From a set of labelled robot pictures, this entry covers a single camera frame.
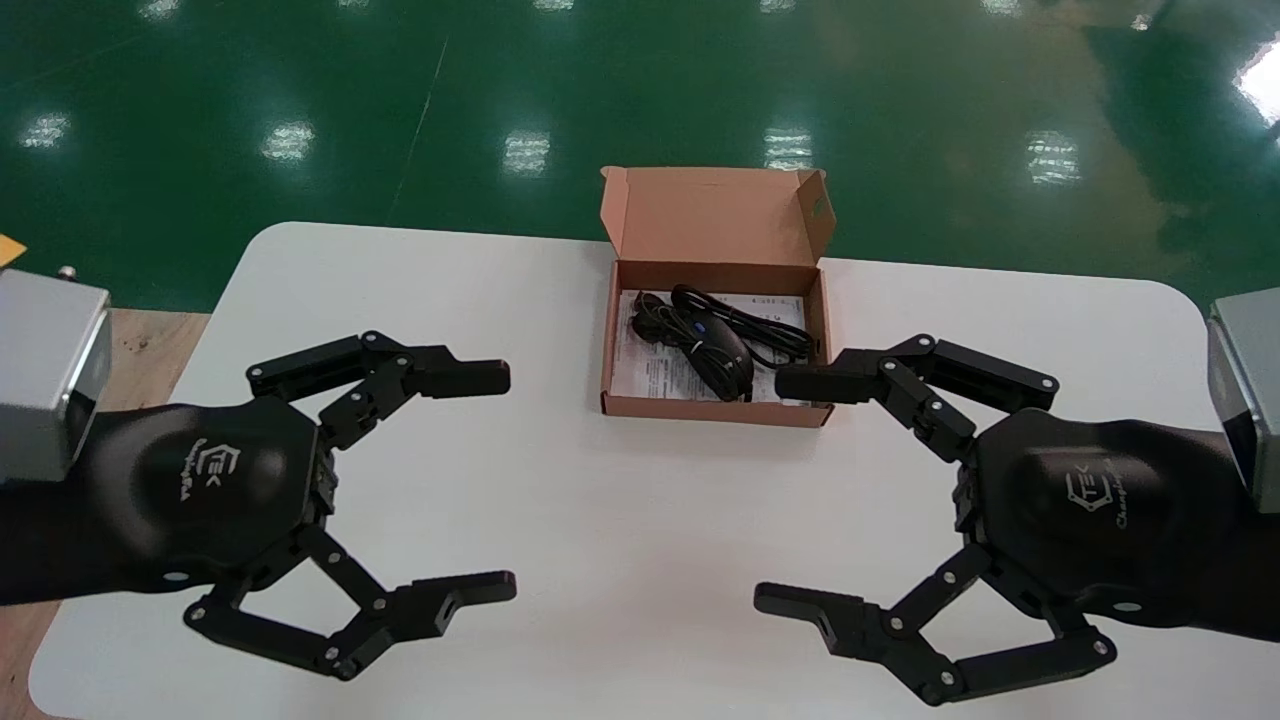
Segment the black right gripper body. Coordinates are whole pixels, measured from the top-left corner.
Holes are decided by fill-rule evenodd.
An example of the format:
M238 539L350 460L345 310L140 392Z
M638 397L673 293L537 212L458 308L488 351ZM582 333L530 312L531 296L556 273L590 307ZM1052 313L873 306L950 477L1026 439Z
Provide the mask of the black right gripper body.
M1277 516L1260 512L1224 434L1024 410L975 438L956 528L1029 579L1041 606L1151 628L1277 639Z

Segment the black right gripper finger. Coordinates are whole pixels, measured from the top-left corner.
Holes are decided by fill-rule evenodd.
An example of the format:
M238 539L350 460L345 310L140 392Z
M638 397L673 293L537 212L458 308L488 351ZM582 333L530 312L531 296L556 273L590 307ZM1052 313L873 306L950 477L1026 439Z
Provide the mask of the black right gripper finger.
M815 404L876 402L945 462L968 464L975 424L942 397L969 398L1012 415L1048 411L1059 380L961 345L918 334L892 348L845 348L826 365L786 366L774 377L781 398Z
M924 637L924 628L978 582L993 580L1028 605L1053 639L952 660ZM931 707L1066 682L1117 657L1110 638L1073 603L1048 591L980 544L968 544L923 579L895 606L828 591L756 584L759 612L813 624L828 652L884 667Z

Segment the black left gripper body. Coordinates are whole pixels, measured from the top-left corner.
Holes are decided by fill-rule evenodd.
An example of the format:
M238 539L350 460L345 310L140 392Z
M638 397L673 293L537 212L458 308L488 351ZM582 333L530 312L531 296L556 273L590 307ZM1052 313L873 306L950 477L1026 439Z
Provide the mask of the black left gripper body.
M317 425L279 398L100 414L63 480L3 484L3 602L264 588L335 489Z

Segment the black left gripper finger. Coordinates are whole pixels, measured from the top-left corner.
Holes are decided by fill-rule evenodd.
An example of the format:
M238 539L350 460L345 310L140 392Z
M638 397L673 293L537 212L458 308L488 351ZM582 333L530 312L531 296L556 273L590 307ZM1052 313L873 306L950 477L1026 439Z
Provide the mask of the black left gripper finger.
M278 580L306 559L357 605L342 629L323 635L242 610L257 582ZM215 583L184 621L216 644L349 682L396 644L444 635L458 610L516 594L516 575L507 570L419 579L389 591L323 527L307 525L238 577Z
M324 446L346 451L411 398L504 395L511 388L503 360L458 360L444 345L406 346L374 331L300 350L250 366L253 397L287 404L349 386L317 415Z

